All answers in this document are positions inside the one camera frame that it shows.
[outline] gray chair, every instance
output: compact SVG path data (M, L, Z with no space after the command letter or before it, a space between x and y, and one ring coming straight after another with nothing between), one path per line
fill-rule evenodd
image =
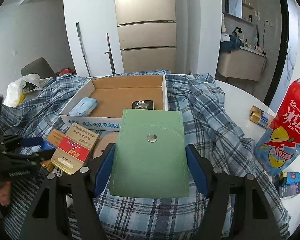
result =
M41 79L53 77L55 80L57 77L56 73L52 70L48 62L43 57L40 57L23 67L20 72L22 76L38 74Z

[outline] white plastic bag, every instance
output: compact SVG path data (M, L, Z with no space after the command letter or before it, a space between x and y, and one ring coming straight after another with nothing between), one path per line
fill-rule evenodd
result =
M24 89L26 84L31 83L35 85L35 88L32 90ZM21 99L25 94L31 93L33 91L41 90L40 86L40 76L38 74L29 74L22 78L19 78L15 82L12 82L8 85L7 96L4 100L5 106L16 107L20 104Z

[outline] bathroom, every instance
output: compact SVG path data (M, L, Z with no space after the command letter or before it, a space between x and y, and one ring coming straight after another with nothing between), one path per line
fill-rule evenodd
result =
M264 101L280 51L280 0L222 0L222 13L216 79Z

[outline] refrigerator drawer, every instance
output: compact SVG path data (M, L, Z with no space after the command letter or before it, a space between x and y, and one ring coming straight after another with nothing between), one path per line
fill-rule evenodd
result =
M176 23L141 23L118 27L121 49L177 45Z
M117 24L175 21L175 0L115 0Z
M125 73L167 69L176 71L177 48L131 49L121 52Z

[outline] black faucet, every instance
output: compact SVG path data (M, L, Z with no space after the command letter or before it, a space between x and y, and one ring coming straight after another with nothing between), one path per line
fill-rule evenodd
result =
M236 36L237 37L237 32L235 32L237 30L237 32L238 33L242 33L242 29L241 28L239 28L239 27L235 27L235 29L233 30L233 34L234 34L234 36Z

